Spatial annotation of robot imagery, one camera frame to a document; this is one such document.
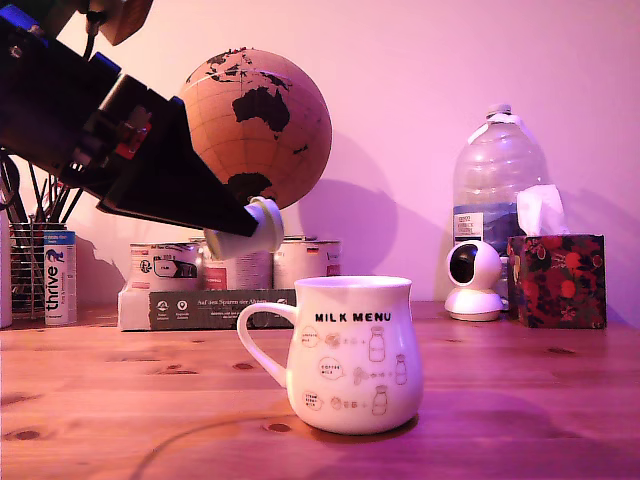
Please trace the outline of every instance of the mug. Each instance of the mug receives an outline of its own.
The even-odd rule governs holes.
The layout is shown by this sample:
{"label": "mug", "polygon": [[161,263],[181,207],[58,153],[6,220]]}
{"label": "mug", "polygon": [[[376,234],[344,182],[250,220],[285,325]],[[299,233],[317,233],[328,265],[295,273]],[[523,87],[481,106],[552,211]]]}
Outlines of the mug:
{"label": "mug", "polygon": [[[316,428],[342,434],[398,427],[422,401],[422,361],[411,320],[411,281],[383,276],[306,278],[297,306],[256,303],[238,317],[249,353],[287,389],[293,411]],[[247,320],[271,312],[294,325],[287,368],[249,336]]]}

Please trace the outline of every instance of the floral tissue box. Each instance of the floral tissue box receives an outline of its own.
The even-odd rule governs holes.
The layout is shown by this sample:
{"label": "floral tissue box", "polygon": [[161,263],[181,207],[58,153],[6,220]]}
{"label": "floral tissue box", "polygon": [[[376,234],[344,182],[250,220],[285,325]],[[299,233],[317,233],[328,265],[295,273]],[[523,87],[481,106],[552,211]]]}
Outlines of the floral tissue box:
{"label": "floral tissue box", "polygon": [[510,237],[509,316],[529,327],[607,325],[604,236]]}

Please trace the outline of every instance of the white camera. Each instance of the white camera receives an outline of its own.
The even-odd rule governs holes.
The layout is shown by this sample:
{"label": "white camera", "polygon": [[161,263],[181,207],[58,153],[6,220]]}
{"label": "white camera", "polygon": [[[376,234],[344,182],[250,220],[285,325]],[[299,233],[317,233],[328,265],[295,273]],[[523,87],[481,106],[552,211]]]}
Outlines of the white camera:
{"label": "white camera", "polygon": [[447,255],[447,271],[456,286],[444,304],[452,318],[470,321],[498,318],[502,300],[491,288],[500,278],[502,262],[491,245],[477,240],[459,243]]}

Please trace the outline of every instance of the cat food can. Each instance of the cat food can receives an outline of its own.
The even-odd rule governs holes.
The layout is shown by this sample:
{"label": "cat food can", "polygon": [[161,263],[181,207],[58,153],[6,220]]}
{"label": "cat food can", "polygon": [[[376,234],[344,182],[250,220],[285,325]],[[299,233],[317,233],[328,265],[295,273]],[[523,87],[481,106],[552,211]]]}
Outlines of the cat food can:
{"label": "cat food can", "polygon": [[285,237],[273,256],[273,287],[294,288],[301,278],[340,275],[342,244],[315,237]]}
{"label": "cat food can", "polygon": [[75,323],[76,234],[68,230],[45,230],[43,244],[45,323]]}
{"label": "cat food can", "polygon": [[201,261],[196,242],[132,243],[131,271],[126,290],[197,290]]}
{"label": "cat food can", "polygon": [[200,247],[205,290],[261,290],[272,287],[271,253],[253,252],[227,260],[216,260],[204,239]]}

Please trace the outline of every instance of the cork globe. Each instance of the cork globe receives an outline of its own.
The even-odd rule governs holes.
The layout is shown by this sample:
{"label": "cork globe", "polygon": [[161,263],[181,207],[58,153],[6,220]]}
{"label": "cork globe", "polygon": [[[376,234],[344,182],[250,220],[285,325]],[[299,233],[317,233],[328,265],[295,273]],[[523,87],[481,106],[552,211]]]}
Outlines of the cork globe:
{"label": "cork globe", "polygon": [[285,208],[306,195],[331,150],[329,111],[316,84],[279,55],[216,55],[180,96],[195,151],[243,204],[256,195]]}

